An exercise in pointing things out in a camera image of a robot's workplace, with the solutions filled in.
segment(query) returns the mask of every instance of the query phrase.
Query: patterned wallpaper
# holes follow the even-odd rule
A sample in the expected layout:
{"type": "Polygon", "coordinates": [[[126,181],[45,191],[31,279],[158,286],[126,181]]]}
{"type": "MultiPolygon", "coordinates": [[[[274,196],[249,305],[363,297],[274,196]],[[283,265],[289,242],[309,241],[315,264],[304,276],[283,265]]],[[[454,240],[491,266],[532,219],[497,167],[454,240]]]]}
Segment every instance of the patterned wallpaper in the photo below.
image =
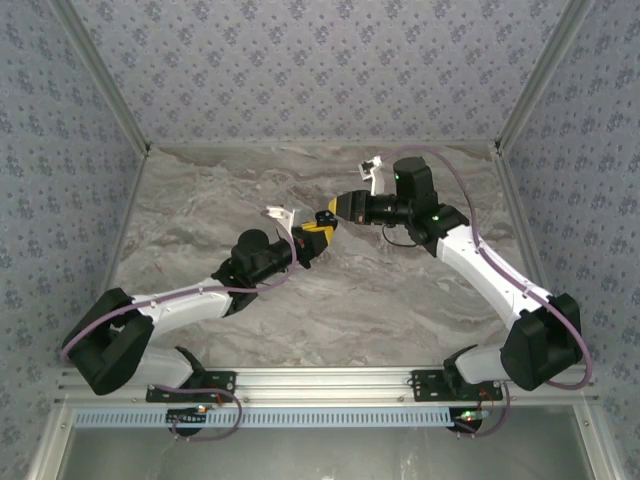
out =
{"type": "Polygon", "coordinates": [[[95,298],[139,156],[44,0],[0,2],[0,478],[22,479],[62,338],[95,298]]]}
{"type": "Polygon", "coordinates": [[[151,142],[492,139],[565,0],[74,0],[151,142]]]}
{"type": "Polygon", "coordinates": [[[509,155],[545,270],[575,294],[640,479],[640,4],[596,2],[509,155]]]}

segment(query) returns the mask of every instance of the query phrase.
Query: gray marble floor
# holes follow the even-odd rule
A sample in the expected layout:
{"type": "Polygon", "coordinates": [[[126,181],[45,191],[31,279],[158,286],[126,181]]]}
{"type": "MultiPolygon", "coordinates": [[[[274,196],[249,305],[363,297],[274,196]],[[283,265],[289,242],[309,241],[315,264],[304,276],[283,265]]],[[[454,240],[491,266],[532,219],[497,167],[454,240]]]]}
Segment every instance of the gray marble floor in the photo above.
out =
{"type": "MultiPolygon", "coordinates": [[[[487,241],[522,262],[487,147],[440,147],[468,182],[487,241]]],[[[196,283],[217,270],[238,235],[274,228],[266,204],[300,210],[300,221],[336,195],[367,188],[357,164],[380,147],[182,147],[153,149],[147,161],[115,285],[130,294],[196,283]]],[[[440,198],[467,212],[457,184],[427,158],[440,198]]],[[[389,175],[388,189],[393,188],[389,175]]],[[[407,241],[404,229],[390,232],[407,241]]],[[[261,295],[239,314],[173,331],[205,365],[434,364],[473,343],[504,338],[488,303],[425,250],[387,244],[377,226],[341,222],[311,270],[261,295]]]]}

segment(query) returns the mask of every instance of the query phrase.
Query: black mount plate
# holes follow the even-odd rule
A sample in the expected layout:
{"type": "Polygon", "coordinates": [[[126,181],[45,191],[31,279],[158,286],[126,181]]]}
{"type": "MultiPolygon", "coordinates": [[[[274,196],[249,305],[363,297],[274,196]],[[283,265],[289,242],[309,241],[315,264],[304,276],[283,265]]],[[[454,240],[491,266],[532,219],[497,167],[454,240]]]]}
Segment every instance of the black mount plate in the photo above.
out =
{"type": "Polygon", "coordinates": [[[414,370],[411,372],[409,385],[413,389],[413,399],[416,402],[461,402],[489,400],[482,395],[486,391],[493,400],[502,400],[502,388],[500,384],[494,386],[493,382],[482,382],[470,385],[464,393],[456,396],[444,379],[444,370],[414,370]]]}
{"type": "MultiPolygon", "coordinates": [[[[236,372],[231,371],[207,371],[204,374],[203,387],[219,388],[228,392],[236,391],[236,372]]],[[[232,400],[224,395],[208,393],[172,393],[159,388],[147,387],[147,403],[231,403],[232,400]]]]}

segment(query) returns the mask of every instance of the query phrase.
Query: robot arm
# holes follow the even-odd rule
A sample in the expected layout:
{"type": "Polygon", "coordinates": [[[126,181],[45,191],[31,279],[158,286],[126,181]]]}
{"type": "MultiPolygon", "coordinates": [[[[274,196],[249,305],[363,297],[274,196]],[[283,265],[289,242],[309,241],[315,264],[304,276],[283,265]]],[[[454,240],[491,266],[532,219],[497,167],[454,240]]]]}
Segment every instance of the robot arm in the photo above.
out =
{"type": "Polygon", "coordinates": [[[395,162],[396,195],[381,193],[379,164],[373,159],[360,168],[363,179],[372,180],[371,191],[345,193],[332,200],[329,209],[361,225],[403,225],[416,244],[464,276],[510,331],[503,346],[474,345],[447,359],[445,372],[452,389],[488,380],[512,380],[523,389],[533,390],[582,358],[566,328],[530,296],[547,299],[579,330],[579,309],[569,295],[552,296],[518,273],[480,238],[484,252],[524,285],[524,291],[492,268],[480,255],[469,220],[454,207],[439,203],[431,170],[422,158],[395,162]]]}
{"type": "Polygon", "coordinates": [[[190,323],[244,309],[258,293],[272,288],[257,288],[260,283],[291,266],[291,240],[297,263],[308,269],[311,260],[331,243],[338,225],[329,211],[318,212],[315,222],[296,227],[294,212],[279,207],[267,212],[291,239],[269,243],[263,231],[247,230],[218,271],[195,285],[133,296],[114,288],[98,299],[63,342],[63,356],[75,365],[96,394],[105,395],[125,384],[136,384],[142,376],[147,382],[153,378],[157,379],[153,383],[183,385],[194,369],[201,368],[199,363],[184,349],[149,347],[149,341],[190,323]]]}

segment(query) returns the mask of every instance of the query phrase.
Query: marble surface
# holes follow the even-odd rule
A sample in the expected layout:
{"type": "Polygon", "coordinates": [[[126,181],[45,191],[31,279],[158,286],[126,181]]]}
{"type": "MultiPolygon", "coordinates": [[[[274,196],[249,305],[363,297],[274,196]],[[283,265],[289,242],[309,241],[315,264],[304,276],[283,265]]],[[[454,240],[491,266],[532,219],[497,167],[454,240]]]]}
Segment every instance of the marble surface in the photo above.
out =
{"type": "MultiPolygon", "coordinates": [[[[486,240],[522,262],[488,147],[439,147],[468,182],[486,240]]],[[[196,283],[216,271],[238,235],[275,231],[266,204],[313,219],[336,195],[367,188],[357,164],[381,147],[152,149],[114,284],[130,294],[196,283]]],[[[441,201],[467,212],[450,173],[427,158],[441,201]]],[[[385,167],[393,188],[391,164],[385,167]]],[[[404,229],[389,231],[407,242],[404,229]]],[[[420,248],[387,244],[379,226],[340,222],[311,270],[296,270],[244,311],[175,330],[158,345],[189,348],[205,365],[415,365],[440,363],[473,343],[506,337],[489,304],[420,248]]]]}

